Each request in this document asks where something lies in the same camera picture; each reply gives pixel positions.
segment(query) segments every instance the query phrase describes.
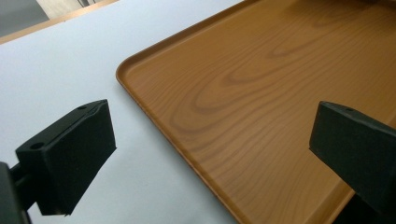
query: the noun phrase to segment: white table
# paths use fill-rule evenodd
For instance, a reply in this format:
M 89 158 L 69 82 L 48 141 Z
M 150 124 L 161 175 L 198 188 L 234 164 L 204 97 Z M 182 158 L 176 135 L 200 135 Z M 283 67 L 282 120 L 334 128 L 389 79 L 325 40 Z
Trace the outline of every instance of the white table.
M 107 99 L 118 149 L 70 217 L 34 223 L 233 223 L 115 77 L 127 57 L 238 0 L 120 0 L 0 45 L 0 161 L 55 120 Z

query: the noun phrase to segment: brown tray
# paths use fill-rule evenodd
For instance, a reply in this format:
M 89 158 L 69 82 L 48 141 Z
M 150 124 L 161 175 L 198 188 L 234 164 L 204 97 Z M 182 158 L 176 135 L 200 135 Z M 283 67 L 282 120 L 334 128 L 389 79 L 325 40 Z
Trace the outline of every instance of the brown tray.
M 318 102 L 388 124 L 396 13 L 245 1 L 125 60 L 117 78 L 243 223 L 331 223 L 352 190 L 308 150 Z

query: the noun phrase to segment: wooden tray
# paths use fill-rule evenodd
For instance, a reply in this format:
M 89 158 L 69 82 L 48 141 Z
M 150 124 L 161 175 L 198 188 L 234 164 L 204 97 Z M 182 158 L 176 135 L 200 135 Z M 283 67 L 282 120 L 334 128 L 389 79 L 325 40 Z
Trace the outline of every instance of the wooden tray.
M 243 223 L 330 223 L 352 190 L 308 150 L 318 102 L 388 124 L 396 12 L 245 1 L 124 61 L 117 78 Z

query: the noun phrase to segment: screw hole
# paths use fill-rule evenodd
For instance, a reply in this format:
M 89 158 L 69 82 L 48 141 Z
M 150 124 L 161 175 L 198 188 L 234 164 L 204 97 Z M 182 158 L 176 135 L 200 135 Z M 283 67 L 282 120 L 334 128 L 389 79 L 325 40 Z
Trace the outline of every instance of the screw hole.
M 30 149 L 39 149 L 44 146 L 44 143 L 34 143 L 30 146 Z

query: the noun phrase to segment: gray wall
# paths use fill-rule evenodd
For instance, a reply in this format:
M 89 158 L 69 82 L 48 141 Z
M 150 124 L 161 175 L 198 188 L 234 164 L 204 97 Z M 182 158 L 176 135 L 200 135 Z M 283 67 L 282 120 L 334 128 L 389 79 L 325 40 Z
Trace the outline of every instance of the gray wall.
M 0 36 L 48 19 L 36 0 L 0 0 Z

